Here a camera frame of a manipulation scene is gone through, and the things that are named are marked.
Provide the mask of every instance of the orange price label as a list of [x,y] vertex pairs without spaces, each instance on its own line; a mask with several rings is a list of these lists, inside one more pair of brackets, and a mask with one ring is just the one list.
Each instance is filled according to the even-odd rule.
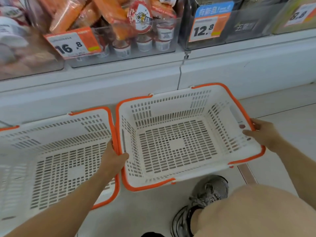
[[66,31],[57,35],[45,35],[49,43],[64,59],[90,55],[102,51],[90,27]]

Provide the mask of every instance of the person's right hand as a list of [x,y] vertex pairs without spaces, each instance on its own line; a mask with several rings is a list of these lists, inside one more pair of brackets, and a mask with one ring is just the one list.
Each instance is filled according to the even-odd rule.
[[270,151],[276,152],[277,145],[284,141],[283,137],[274,127],[274,124],[267,121],[251,118],[255,131],[243,130],[247,136],[253,137],[260,145],[264,145]]

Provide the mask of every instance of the price tag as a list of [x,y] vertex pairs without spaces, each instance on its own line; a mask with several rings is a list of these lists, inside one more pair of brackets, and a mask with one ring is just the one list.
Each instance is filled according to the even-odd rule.
[[233,1],[226,1],[200,6],[195,13],[189,42],[219,37],[234,4]]
[[197,41],[212,38],[212,32],[217,22],[218,16],[201,18],[194,22],[190,41]]
[[102,51],[90,27],[45,37],[64,59]]
[[306,17],[308,17],[315,8],[316,3],[309,3],[300,6],[284,26],[303,23]]

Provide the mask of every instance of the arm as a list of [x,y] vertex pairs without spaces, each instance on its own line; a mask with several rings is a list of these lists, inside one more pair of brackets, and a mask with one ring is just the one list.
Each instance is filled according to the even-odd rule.
[[283,139],[273,123],[251,120],[257,131],[244,130],[243,133],[280,157],[299,197],[316,210],[316,162]]
[[74,237],[105,186],[123,168],[128,157],[127,153],[117,156],[110,141],[98,171],[89,180],[5,237]]

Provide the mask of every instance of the hand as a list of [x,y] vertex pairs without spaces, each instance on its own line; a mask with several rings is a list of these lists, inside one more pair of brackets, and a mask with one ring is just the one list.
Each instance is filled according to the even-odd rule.
[[117,173],[124,167],[129,154],[117,155],[113,150],[112,139],[108,142],[106,149],[101,157],[101,163],[98,172],[110,179],[113,179]]
[[275,129],[273,123],[252,118],[256,131],[244,130],[243,133],[253,137],[260,145],[264,145],[270,151],[276,152],[277,145],[285,141]]

